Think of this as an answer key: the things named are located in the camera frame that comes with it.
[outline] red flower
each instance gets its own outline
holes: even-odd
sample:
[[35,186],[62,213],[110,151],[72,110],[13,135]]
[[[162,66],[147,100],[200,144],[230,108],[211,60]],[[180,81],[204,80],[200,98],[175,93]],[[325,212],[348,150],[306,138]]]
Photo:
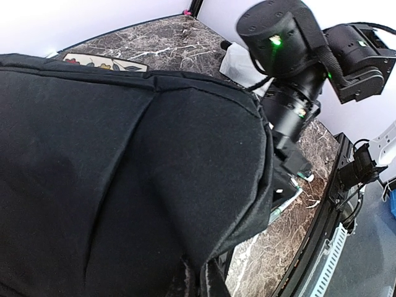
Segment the red flower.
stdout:
[[76,64],[76,65],[80,65],[80,62],[77,62],[74,58],[73,59],[66,59],[65,60],[66,62],[69,62],[69,63],[71,63],[71,64]]

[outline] white wall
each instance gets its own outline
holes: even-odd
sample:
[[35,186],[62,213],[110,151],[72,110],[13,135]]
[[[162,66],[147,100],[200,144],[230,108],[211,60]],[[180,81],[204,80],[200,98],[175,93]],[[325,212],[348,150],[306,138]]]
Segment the white wall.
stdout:
[[[205,0],[198,19],[227,40],[241,43],[235,25],[239,17],[260,0]],[[305,0],[319,25],[328,28],[347,22],[374,22],[396,28],[396,15],[390,0]],[[396,49],[396,36],[379,32],[390,48]],[[329,83],[320,97],[322,114],[319,119],[332,134],[344,132],[353,142],[378,136],[396,119],[396,69],[384,93],[341,105]],[[382,175],[383,181],[396,176],[396,160]]]
[[181,14],[191,0],[3,1],[0,54],[46,56],[89,38]]

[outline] black cloth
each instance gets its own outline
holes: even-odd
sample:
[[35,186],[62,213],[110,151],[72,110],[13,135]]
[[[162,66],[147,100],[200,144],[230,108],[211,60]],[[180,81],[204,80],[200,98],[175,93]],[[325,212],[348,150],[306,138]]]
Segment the black cloth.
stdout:
[[220,296],[211,259],[267,227],[272,137],[232,85],[2,55],[0,119],[1,296]]

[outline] brown marble tabletop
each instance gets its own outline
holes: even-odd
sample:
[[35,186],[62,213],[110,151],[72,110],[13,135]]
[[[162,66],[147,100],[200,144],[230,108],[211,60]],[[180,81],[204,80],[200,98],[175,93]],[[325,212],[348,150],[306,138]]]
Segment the brown marble tabletop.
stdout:
[[[149,65],[152,70],[183,70],[225,79],[219,73],[223,38],[188,16],[170,17],[109,33],[62,52],[99,54]],[[317,120],[299,146],[313,165],[314,181],[299,180],[304,192],[263,233],[235,248],[226,284],[232,297],[271,296],[293,260],[321,200],[338,143]]]

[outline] green led indicator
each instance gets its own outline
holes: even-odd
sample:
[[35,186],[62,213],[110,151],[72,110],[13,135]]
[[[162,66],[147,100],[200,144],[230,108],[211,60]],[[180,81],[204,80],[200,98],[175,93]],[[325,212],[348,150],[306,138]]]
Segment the green led indicator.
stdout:
[[270,41],[275,46],[280,46],[282,44],[282,39],[279,35],[274,35],[273,37],[270,37]]

